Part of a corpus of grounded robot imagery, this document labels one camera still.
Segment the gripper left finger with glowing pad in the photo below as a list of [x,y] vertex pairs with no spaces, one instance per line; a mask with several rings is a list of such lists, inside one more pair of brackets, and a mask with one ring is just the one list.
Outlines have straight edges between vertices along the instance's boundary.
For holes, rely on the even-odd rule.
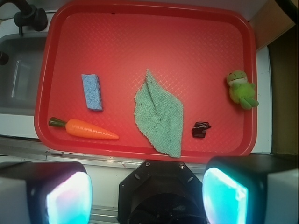
[[92,181],[79,162],[2,162],[2,224],[87,224]]

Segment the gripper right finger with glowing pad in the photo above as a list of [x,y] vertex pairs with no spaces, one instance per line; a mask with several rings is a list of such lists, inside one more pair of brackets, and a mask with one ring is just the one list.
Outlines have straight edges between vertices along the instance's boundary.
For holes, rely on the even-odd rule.
[[216,156],[206,165],[202,196],[211,224],[297,224],[298,157]]

